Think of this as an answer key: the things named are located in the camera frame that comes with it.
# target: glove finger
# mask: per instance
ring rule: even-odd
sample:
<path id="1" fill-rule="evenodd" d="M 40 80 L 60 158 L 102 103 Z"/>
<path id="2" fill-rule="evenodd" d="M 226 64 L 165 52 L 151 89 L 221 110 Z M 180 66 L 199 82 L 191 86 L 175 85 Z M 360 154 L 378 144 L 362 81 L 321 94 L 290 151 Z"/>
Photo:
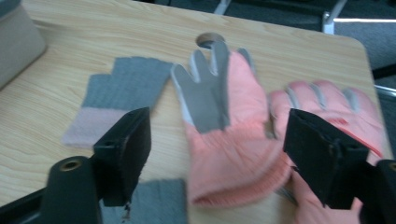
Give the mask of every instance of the glove finger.
<path id="1" fill-rule="evenodd" d="M 209 69 L 207 60 L 200 50 L 195 50 L 190 57 L 191 74 L 199 83 L 211 82 L 214 75 Z"/>
<path id="2" fill-rule="evenodd" d="M 95 74 L 91 75 L 88 81 L 87 91 L 85 93 L 82 106 L 103 107 L 105 100 L 108 98 L 109 91 L 106 90 L 111 75 Z"/>
<path id="3" fill-rule="evenodd" d="M 290 83 L 288 94 L 294 108 L 311 113 L 322 110 L 315 91 L 304 81 Z"/>
<path id="4" fill-rule="evenodd" d="M 248 65 L 250 66 L 251 71 L 254 75 L 256 75 L 256 68 L 254 67 L 253 60 L 251 59 L 250 53 L 247 49 L 238 49 L 238 53 L 244 56 L 245 60 L 247 61 Z"/>
<path id="5" fill-rule="evenodd" d="M 353 112 L 360 114 L 367 119 L 379 121 L 379 115 L 374 103 L 366 94 L 364 94 L 364 92 L 354 88 L 348 88 L 344 90 L 343 94 L 347 98 L 349 106 Z"/>
<path id="6" fill-rule="evenodd" d="M 226 77 L 228 70 L 228 57 L 230 55 L 227 45 L 223 41 L 214 42 L 210 52 L 210 65 L 213 74 L 219 77 Z"/>
<path id="7" fill-rule="evenodd" d="M 231 124 L 268 120 L 268 105 L 264 90 L 254 77 L 247 61 L 238 52 L 232 52 L 228 75 L 229 113 Z"/>
<path id="8" fill-rule="evenodd" d="M 332 82 L 319 80 L 311 85 L 317 94 L 320 105 L 325 110 L 350 113 L 351 107 L 345 95 Z"/>
<path id="9" fill-rule="evenodd" d="M 196 85 L 197 82 L 197 79 L 193 78 L 180 64 L 175 64 L 172 67 L 171 76 L 177 86 L 178 91 L 188 88 L 191 85 Z"/>
<path id="10" fill-rule="evenodd" d="M 283 139 L 288 125 L 289 112 L 293 105 L 285 91 L 273 91 L 270 93 L 269 99 L 276 138 Z"/>

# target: pink glove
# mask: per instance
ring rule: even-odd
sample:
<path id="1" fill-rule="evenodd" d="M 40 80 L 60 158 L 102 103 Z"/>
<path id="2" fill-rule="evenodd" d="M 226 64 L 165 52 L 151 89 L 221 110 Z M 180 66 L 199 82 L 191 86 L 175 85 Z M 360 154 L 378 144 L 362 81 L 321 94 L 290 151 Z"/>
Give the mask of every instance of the pink glove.
<path id="1" fill-rule="evenodd" d="M 271 93 L 273 114 L 278 117 L 276 133 L 284 135 L 291 107 L 316 114 L 371 149 L 368 162 L 375 164 L 382 157 L 384 128 L 375 105 L 362 91 L 340 91 L 329 81 L 309 85 L 303 81 L 289 84 L 287 91 Z M 323 208 L 300 175 L 292 172 L 293 191 L 298 202 L 295 223 L 359 223 L 361 202 L 355 200 L 351 210 Z"/>
<path id="2" fill-rule="evenodd" d="M 215 44 L 212 61 L 224 58 L 217 54 L 217 45 L 225 44 Z M 282 187 L 290 177 L 290 159 L 282 151 L 283 142 L 265 136 L 263 124 L 269 120 L 268 104 L 254 77 L 247 52 L 228 52 L 226 49 L 220 55 L 226 55 L 227 72 L 209 74 L 209 77 L 202 71 L 210 69 L 203 69 L 202 63 L 194 58 L 191 60 L 191 76 L 196 80 L 192 85 L 211 80 L 202 88 L 185 85 L 191 81 L 183 80 L 188 73 L 180 65 L 172 73 L 191 148 L 188 200 L 197 206 L 227 207 L 250 203 Z M 220 81 L 215 85 L 216 78 L 225 83 Z M 189 105 L 199 104 L 200 98 L 213 91 L 213 96 L 205 100 L 204 108 Z M 194 108 L 202 110 L 194 113 Z M 213 119 L 212 126 L 219 120 L 222 120 L 220 124 L 226 125 L 199 128 L 197 125 L 204 123 L 198 122 L 199 118 Z"/>

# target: gray fabric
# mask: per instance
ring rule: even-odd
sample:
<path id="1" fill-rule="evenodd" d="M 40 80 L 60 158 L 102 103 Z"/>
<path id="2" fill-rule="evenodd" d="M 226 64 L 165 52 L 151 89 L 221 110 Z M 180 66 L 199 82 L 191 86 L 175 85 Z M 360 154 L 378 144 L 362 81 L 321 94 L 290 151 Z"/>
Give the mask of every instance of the gray fabric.
<path id="1" fill-rule="evenodd" d="M 172 64 L 152 58 L 117 58 L 110 75 L 92 75 L 82 106 L 135 110 L 154 107 Z"/>
<path id="2" fill-rule="evenodd" d="M 124 207 L 105 207 L 99 202 L 104 224 L 186 224 L 186 193 L 182 179 L 139 183 L 132 197 L 130 219 Z"/>
<path id="3" fill-rule="evenodd" d="M 21 0 L 0 0 L 0 20 L 3 16 L 19 6 Z"/>
<path id="4" fill-rule="evenodd" d="M 250 57 L 250 53 L 248 52 L 247 49 L 238 49 L 238 53 L 240 53 L 242 56 L 244 56 L 245 60 L 247 61 L 248 65 L 251 68 L 251 71 L 253 72 L 254 75 L 256 75 L 256 68 L 254 66 L 253 60 Z"/>
<path id="5" fill-rule="evenodd" d="M 230 125 L 228 113 L 227 69 L 229 51 L 224 42 L 214 42 L 211 66 L 204 54 L 196 50 L 191 55 L 191 74 L 174 66 L 172 78 L 177 93 L 185 104 L 193 125 L 199 133 L 207 133 Z"/>

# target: glove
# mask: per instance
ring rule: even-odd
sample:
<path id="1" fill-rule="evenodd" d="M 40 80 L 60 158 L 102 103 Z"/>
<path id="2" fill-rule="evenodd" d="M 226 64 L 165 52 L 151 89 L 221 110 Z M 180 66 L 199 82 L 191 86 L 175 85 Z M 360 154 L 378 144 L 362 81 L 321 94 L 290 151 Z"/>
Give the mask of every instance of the glove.
<path id="1" fill-rule="evenodd" d="M 112 75 L 92 75 L 81 109 L 62 143 L 92 147 L 123 115 L 152 109 L 170 75 L 171 63 L 152 58 L 117 58 Z"/>
<path id="2" fill-rule="evenodd" d="M 131 199 L 131 214 L 124 207 L 106 207 L 99 201 L 104 224 L 187 224 L 185 183 L 182 179 L 139 182 Z"/>
<path id="3" fill-rule="evenodd" d="M 368 162 L 375 164 L 382 157 L 384 128 L 367 95 L 357 89 L 340 91 L 330 81 L 320 80 L 309 85 L 303 81 L 289 84 L 287 91 L 270 94 L 276 121 L 276 133 L 285 134 L 290 109 L 297 108 L 326 119 L 333 126 L 360 141 L 371 152 Z M 353 224 L 359 222 L 361 202 L 355 200 L 351 210 L 337 210 L 323 207 L 297 172 L 292 172 L 293 191 L 298 203 L 295 223 L 336 223 Z"/>
<path id="4" fill-rule="evenodd" d="M 250 203 L 280 188 L 290 175 L 282 141 L 265 136 L 267 99 L 245 49 L 196 50 L 191 73 L 174 65 L 174 81 L 191 149 L 188 201 L 196 206 Z"/>

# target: table surface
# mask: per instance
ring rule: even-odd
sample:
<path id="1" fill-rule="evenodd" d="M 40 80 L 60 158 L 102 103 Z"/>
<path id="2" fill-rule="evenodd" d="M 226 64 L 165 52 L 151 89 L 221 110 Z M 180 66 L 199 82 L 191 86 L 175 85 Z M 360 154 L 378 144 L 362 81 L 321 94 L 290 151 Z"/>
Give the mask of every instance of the table surface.
<path id="1" fill-rule="evenodd" d="M 128 0 L 23 1 L 48 48 L 0 91 L 0 205 L 45 187 L 48 171 L 90 149 L 63 146 L 90 75 L 110 73 L 114 59 L 154 57 L 187 65 L 205 32 L 247 48 L 267 92 L 303 79 L 356 87 L 378 105 L 364 47 L 356 40 Z M 152 151 L 142 180 L 188 178 L 189 151 L 171 81 L 151 113 Z M 390 158 L 389 144 L 386 157 Z M 277 194 L 231 209 L 189 206 L 190 223 L 291 223 L 295 206 Z"/>

